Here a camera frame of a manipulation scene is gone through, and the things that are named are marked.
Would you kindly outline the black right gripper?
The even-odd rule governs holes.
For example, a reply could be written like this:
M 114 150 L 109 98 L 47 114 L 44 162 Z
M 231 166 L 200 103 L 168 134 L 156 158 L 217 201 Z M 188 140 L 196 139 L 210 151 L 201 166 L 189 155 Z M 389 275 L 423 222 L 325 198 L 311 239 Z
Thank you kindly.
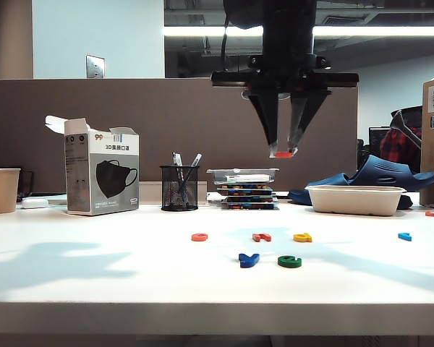
M 329 67 L 328 60 L 315 55 L 312 45 L 310 35 L 305 39 L 265 35 L 261 55 L 249 58 L 246 96 L 263 126 L 269 155 L 278 150 L 278 97 L 290 97 L 288 151 L 296 154 L 307 127 L 331 94 L 329 76 L 315 73 Z

